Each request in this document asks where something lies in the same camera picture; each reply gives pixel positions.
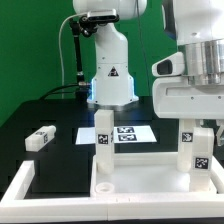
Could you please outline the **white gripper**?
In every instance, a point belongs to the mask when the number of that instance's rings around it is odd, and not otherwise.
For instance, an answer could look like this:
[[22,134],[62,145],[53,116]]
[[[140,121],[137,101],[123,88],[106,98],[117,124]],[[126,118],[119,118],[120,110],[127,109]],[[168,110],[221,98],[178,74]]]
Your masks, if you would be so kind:
[[224,82],[194,86],[181,76],[157,78],[153,107],[159,118],[216,120],[217,145],[224,145]]

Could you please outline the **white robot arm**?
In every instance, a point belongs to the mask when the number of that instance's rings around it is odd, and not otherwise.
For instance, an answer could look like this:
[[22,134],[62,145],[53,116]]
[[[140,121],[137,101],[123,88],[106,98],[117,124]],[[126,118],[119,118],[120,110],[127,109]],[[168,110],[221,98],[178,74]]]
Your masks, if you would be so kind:
[[[123,106],[133,98],[127,40],[114,22],[144,13],[147,0],[73,0],[85,34],[94,32],[96,75],[89,101]],[[153,106],[160,118],[214,120],[224,144],[224,0],[164,0],[177,51],[152,65]]]

